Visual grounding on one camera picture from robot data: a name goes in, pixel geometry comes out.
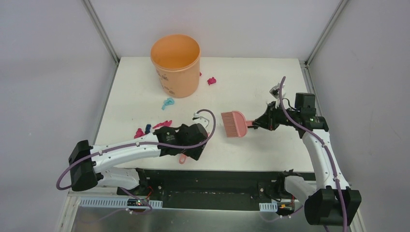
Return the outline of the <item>pink dustpan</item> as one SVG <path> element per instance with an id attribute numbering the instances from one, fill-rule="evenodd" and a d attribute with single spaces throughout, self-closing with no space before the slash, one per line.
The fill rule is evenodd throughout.
<path id="1" fill-rule="evenodd" d="M 186 162 L 187 156 L 185 154 L 181 154 L 178 160 L 179 164 L 184 164 Z"/>

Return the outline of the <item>pink hand brush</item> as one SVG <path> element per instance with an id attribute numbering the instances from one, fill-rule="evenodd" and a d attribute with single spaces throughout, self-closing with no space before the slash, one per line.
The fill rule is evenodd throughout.
<path id="1" fill-rule="evenodd" d="M 228 138 L 244 137 L 249 128 L 254 128 L 253 121 L 246 120 L 239 111 L 223 112 L 221 118 Z"/>

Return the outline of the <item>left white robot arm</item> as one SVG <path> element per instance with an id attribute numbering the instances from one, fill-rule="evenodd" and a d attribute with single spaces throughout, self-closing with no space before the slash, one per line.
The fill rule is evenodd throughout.
<path id="1" fill-rule="evenodd" d="M 85 191 L 96 186 L 114 186 L 143 195 L 147 182 L 140 171 L 126 171 L 117 166 L 133 160 L 184 154 L 198 160 L 208 140 L 203 125 L 160 127 L 142 137 L 113 145 L 90 145 L 87 140 L 74 147 L 68 161 L 70 189 Z"/>

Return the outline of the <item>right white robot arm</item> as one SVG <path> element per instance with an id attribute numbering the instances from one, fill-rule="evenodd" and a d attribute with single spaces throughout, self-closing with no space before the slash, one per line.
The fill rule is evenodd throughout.
<path id="1" fill-rule="evenodd" d="M 275 101 L 254 120 L 254 128 L 274 131 L 280 125 L 296 129 L 303 141 L 313 166 L 316 187 L 309 185 L 293 170 L 283 171 L 273 184 L 276 198 L 294 196 L 304 207 L 310 225 L 341 226 L 347 230 L 362 202 L 358 190 L 351 189 L 333 153 L 330 133 L 323 116 L 316 115 L 315 95 L 297 93 L 294 107 L 283 105 L 279 91 Z"/>

